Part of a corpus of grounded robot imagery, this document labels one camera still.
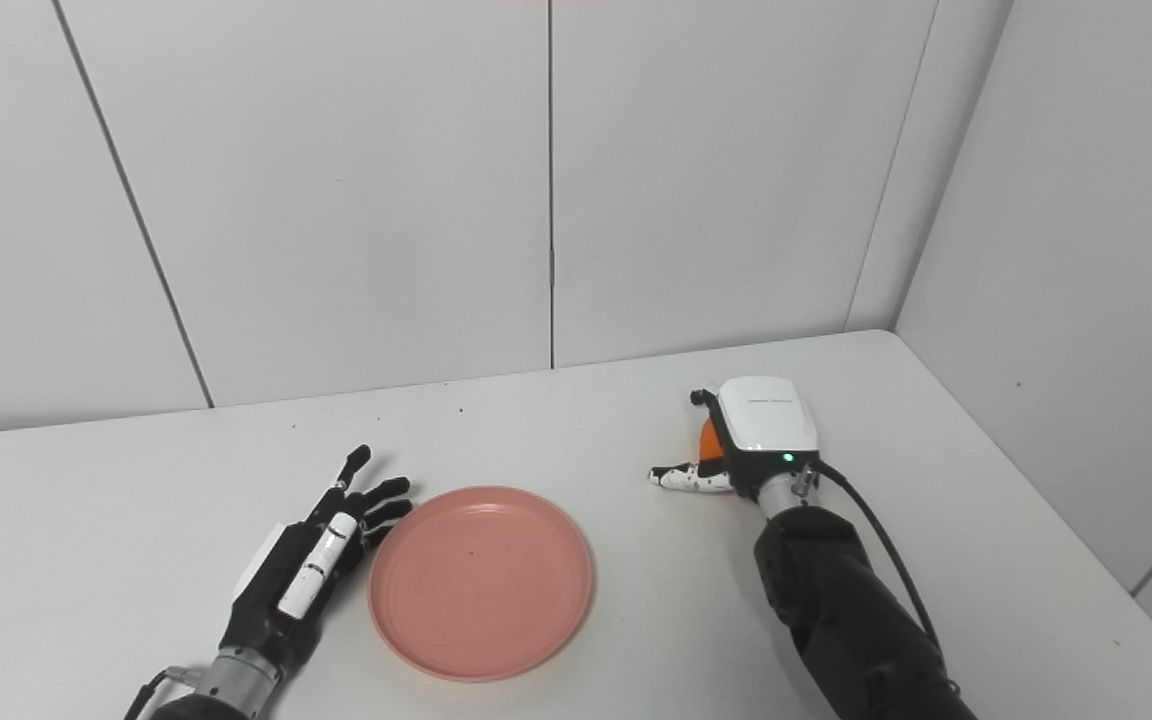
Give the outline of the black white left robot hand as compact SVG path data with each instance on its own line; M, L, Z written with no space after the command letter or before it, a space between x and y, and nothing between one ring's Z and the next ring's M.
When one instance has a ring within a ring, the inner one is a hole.
M371 457L361 445L306 520L285 525L260 552L230 606L220 647L247 647L291 674L323 637L323 615L338 585L414 510L408 477L353 491Z

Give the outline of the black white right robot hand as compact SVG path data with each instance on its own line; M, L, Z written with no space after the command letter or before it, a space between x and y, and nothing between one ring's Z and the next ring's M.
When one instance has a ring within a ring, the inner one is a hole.
M794 382L770 376L728 379L718 389L690 393L707 410L699 460L653 468L660 488L735 495L753 501L768 518L812 503L819 486L817 424Z

